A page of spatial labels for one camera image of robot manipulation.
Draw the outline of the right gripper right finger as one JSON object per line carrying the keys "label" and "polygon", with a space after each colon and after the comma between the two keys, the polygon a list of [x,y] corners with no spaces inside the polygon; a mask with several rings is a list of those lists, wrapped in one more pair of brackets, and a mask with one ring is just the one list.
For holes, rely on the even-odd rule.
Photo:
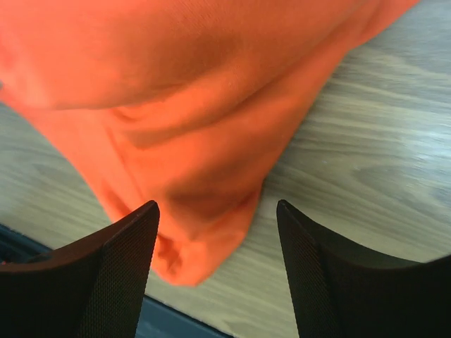
{"label": "right gripper right finger", "polygon": [[277,223],[301,337],[449,337],[450,257],[426,263],[375,251],[285,200]]}

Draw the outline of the orange t shirt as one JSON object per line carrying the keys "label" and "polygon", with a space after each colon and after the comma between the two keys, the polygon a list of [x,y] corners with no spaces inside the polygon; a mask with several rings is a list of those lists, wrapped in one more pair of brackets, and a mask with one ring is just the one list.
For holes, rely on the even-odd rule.
{"label": "orange t shirt", "polygon": [[154,200],[152,269],[195,286],[244,240],[328,78],[413,1],[2,1],[1,100],[112,220]]}

